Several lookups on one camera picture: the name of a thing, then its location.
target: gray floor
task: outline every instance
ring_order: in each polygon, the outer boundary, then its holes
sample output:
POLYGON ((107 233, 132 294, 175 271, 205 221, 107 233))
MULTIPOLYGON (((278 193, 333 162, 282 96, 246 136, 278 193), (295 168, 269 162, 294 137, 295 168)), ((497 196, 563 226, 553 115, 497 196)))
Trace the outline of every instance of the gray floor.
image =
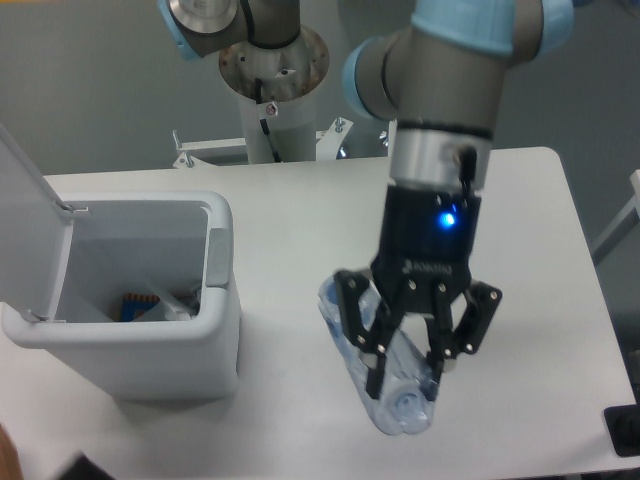
MULTIPOLYGON (((318 127, 357 120, 342 99, 341 65, 368 35, 406 24, 412 3, 302 1, 303 21, 332 56, 318 127)), ((0 46, 0 122, 45 174, 167 168, 174 128, 183 141, 241 135, 216 58, 183 62, 153 0, 2 4, 0 46)), ((632 194, 639 91, 640 19, 616 0, 578 11, 568 45, 509 76, 496 146, 561 155, 588 241, 632 194)), ((357 127, 374 138, 381 125, 357 127)), ((599 268, 624 349, 640 348, 638 252, 640 231, 599 268)))

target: white trash bin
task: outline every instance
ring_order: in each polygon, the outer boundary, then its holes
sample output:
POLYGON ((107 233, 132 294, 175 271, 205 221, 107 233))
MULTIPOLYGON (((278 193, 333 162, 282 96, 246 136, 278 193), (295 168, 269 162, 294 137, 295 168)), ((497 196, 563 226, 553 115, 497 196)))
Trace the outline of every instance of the white trash bin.
POLYGON ((216 399, 235 391, 240 302, 222 196, 61 199, 0 125, 0 223, 2 326, 13 342, 48 350, 119 399, 216 399), (176 299, 195 291, 199 308, 176 299), (128 294, 160 303, 119 322, 128 294))

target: white table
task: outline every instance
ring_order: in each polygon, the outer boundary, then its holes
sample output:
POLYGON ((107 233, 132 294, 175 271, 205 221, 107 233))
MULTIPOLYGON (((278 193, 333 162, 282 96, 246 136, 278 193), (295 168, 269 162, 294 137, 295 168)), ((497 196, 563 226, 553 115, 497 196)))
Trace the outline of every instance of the white table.
POLYGON ((376 251, 388 161, 49 178, 58 192, 209 189, 235 218, 244 317, 229 400, 120 403, 0 335, 0 421, 27 479, 82 449, 119 479, 498 479, 632 468, 602 410, 633 403, 558 157, 492 155, 472 257, 504 300, 480 352, 443 377, 435 423, 386 437, 369 421, 316 309, 320 283, 376 251))

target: plastic water bottle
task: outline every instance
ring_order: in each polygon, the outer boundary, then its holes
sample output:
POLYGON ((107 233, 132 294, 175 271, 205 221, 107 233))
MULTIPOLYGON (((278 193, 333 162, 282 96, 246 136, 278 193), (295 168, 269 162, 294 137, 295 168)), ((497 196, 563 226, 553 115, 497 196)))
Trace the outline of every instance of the plastic water bottle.
MULTIPOLYGON (((360 360, 360 350, 353 346, 342 332, 340 310, 333 277, 320 287, 320 313, 327 322, 333 341, 344 357, 347 370, 356 386, 369 418, 387 435, 406 433, 415 435, 425 431, 433 420, 433 409, 438 384, 424 355, 407 334, 397 330, 387 349, 387 363, 382 391, 378 400, 366 392, 367 366, 360 360)), ((369 287, 360 297, 360 315, 363 326, 371 328, 380 295, 369 287)))

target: trash bin lid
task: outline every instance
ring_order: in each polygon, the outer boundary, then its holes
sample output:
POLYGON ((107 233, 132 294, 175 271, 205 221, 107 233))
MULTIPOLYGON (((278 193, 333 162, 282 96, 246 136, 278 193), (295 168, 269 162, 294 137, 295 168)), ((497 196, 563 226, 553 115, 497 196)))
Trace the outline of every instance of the trash bin lid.
POLYGON ((0 124, 0 301, 53 318, 72 232, 63 202, 0 124))

